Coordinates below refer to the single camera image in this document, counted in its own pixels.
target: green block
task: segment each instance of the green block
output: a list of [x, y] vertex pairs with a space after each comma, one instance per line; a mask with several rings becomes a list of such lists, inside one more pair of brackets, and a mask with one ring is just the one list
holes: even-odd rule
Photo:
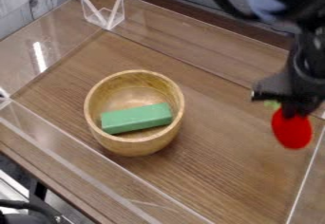
[[167, 103], [106, 112], [100, 115], [102, 129], [111, 135], [171, 124]]

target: wooden bowl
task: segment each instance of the wooden bowl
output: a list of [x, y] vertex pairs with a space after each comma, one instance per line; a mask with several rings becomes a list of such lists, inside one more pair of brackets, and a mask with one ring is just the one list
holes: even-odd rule
[[[168, 103], [174, 118], [170, 125], [115, 136], [102, 130], [103, 112], [154, 103]], [[178, 134], [185, 114], [185, 96], [179, 86], [162, 74], [128, 70], [107, 77], [90, 90], [84, 113], [90, 131], [110, 151], [127, 157], [144, 156], [163, 149]]]

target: red object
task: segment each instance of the red object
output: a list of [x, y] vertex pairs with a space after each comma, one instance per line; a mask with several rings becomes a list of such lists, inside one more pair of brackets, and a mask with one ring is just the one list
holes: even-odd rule
[[312, 141], [313, 129], [309, 118], [294, 116], [286, 119], [282, 108], [273, 115], [271, 128], [279, 143], [286, 148], [301, 149]]

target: bowl rim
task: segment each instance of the bowl rim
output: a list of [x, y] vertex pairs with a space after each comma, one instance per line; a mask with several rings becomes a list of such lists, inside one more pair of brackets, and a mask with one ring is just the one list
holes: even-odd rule
[[[98, 127], [98, 125], [95, 124], [95, 122], [94, 122], [94, 120], [91, 119], [91, 116], [90, 116], [88, 103], [90, 103], [90, 99], [91, 99], [91, 96], [92, 96], [94, 92], [96, 91], [98, 87], [103, 83], [106, 83], [112, 78], [119, 77], [120, 75], [136, 74], [136, 73], [150, 74], [150, 75], [154, 75], [154, 76], [159, 77], [160, 79], [166, 80], [176, 89], [176, 94], [178, 94], [179, 99], [181, 99], [181, 105], [179, 105], [179, 110], [178, 110], [176, 117], [175, 117], [172, 123], [170, 125], [167, 125], [167, 127], [160, 132], [155, 133], [152, 136], [143, 137], [143, 138], [139, 138], [139, 139], [127, 139], [127, 138], [116, 137], [116, 136], [106, 133]], [[100, 82], [92, 87], [92, 89], [87, 93], [87, 98], [86, 98], [86, 102], [84, 102], [84, 115], [86, 115], [86, 119], [87, 119], [87, 124], [90, 125], [91, 130], [94, 130], [96, 132], [96, 134], [99, 134], [102, 137], [110, 138], [111, 140], [120, 141], [120, 142], [142, 143], [144, 141], [150, 141], [150, 140], [154, 140], [154, 139], [159, 138], [160, 136], [166, 135], [166, 133], [168, 131], [171, 131], [171, 129], [176, 126], [176, 124], [179, 123], [179, 121], [181, 121], [181, 119], [183, 117], [185, 107], [186, 107], [186, 102], [185, 102], [183, 92], [181, 90], [181, 87], [171, 81], [171, 79], [168, 79], [166, 76], [163, 76], [158, 72], [154, 72], [154, 71], [150, 71], [150, 70], [144, 70], [144, 69], [132, 69], [132, 70], [123, 70], [123, 71], [120, 71], [118, 73], [114, 73], [111, 76], [108, 76], [103, 80], [100, 80]]]

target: acrylic corner bracket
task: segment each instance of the acrylic corner bracket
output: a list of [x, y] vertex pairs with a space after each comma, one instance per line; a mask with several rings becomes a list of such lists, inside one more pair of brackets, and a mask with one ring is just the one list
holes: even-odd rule
[[112, 10], [96, 9], [90, 0], [82, 0], [82, 6], [87, 21], [106, 30], [112, 30], [124, 20], [123, 0], [115, 0]]

